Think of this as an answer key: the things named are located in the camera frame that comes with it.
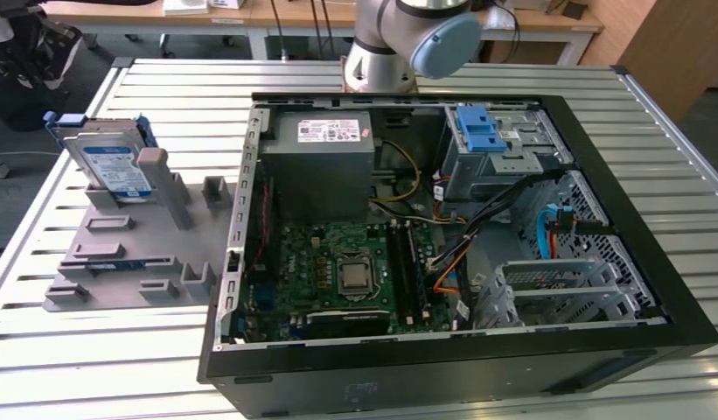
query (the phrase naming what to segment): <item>blue hard drive label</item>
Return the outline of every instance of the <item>blue hard drive label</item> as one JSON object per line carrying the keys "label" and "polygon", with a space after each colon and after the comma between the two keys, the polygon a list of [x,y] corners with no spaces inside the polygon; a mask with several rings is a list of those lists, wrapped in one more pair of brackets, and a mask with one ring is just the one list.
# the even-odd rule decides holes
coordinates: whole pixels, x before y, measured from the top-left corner
{"label": "blue hard drive label", "polygon": [[82,153],[90,170],[116,196],[141,198],[150,195],[150,186],[134,166],[134,153],[129,147],[84,147]]}

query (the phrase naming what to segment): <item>yellow wire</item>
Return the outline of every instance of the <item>yellow wire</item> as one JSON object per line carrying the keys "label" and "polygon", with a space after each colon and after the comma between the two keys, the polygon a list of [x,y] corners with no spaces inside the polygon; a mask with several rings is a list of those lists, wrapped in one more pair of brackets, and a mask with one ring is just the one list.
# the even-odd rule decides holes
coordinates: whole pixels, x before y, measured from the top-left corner
{"label": "yellow wire", "polygon": [[400,146],[396,145],[396,143],[392,143],[389,142],[388,140],[384,140],[381,139],[381,141],[384,143],[388,143],[388,144],[392,144],[392,146],[395,146],[396,148],[396,151],[400,152],[400,154],[403,155],[403,157],[405,157],[407,161],[409,162],[409,164],[413,166],[413,171],[415,171],[415,182],[413,182],[413,187],[409,189],[408,192],[405,192],[404,194],[400,194],[395,197],[383,197],[383,198],[376,198],[376,199],[369,199],[368,201],[372,201],[372,202],[379,202],[379,203],[385,203],[385,202],[391,202],[391,201],[399,201],[399,200],[404,200],[407,197],[409,197],[413,193],[415,193],[415,190],[417,189],[417,186],[420,185],[420,171],[417,170],[417,165],[415,164],[415,161],[413,159],[409,157],[409,155],[407,154],[407,152],[403,150],[403,148]]}

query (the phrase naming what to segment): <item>wooden desk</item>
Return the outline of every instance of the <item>wooden desk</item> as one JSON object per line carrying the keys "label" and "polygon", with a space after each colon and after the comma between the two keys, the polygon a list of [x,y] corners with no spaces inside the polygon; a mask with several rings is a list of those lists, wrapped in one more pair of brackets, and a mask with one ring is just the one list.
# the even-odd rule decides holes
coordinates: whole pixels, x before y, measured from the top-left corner
{"label": "wooden desk", "polygon": [[[308,2],[309,0],[275,0],[285,36],[315,35]],[[352,37],[355,6],[349,2],[339,3],[340,0],[331,0],[327,4],[332,35]],[[186,16],[164,16],[161,1],[140,7],[49,2],[42,8],[52,20],[77,26],[85,33],[245,35],[253,60],[267,60],[265,38],[277,35],[275,16],[267,0],[248,0],[238,10],[210,8],[206,14]],[[321,34],[325,34],[321,7],[316,9]],[[521,28],[520,40],[565,43],[557,64],[577,64],[592,34],[601,30],[596,17],[588,11],[581,20],[532,10],[516,10],[516,14]],[[480,22],[484,20],[485,14],[480,13]],[[512,36],[509,30],[487,30],[480,39],[509,41]]]}

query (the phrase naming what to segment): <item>motherboard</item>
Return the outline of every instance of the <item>motherboard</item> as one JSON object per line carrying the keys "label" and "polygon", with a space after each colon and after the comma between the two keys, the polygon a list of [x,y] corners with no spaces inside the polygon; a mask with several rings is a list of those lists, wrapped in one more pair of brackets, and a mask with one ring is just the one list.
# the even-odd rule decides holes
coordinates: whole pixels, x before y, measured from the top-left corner
{"label": "motherboard", "polygon": [[423,223],[285,225],[277,278],[252,286],[263,340],[449,330],[424,274]]}

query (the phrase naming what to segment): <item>blue plastic latch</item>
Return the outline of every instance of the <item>blue plastic latch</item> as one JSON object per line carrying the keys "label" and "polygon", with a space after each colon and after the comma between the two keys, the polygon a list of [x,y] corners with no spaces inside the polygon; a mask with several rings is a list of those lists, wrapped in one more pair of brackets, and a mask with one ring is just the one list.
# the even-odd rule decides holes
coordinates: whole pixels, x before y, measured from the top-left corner
{"label": "blue plastic latch", "polygon": [[505,151],[507,144],[500,141],[496,121],[483,107],[457,107],[456,121],[467,138],[468,151]]}
{"label": "blue plastic latch", "polygon": [[150,131],[150,123],[148,122],[148,118],[138,115],[134,119],[134,126],[137,127],[137,131],[140,132],[140,137],[144,139],[145,147],[158,147],[156,137],[153,136],[153,132]]}
{"label": "blue plastic latch", "polygon": [[54,139],[54,143],[60,147],[62,147],[62,144],[60,143],[60,138],[52,131],[54,127],[82,127],[84,122],[88,120],[86,116],[82,114],[65,114],[57,118],[57,114],[54,114],[52,111],[48,111],[41,116],[41,120],[44,121],[44,128],[46,129],[46,132],[50,133],[52,138]]}

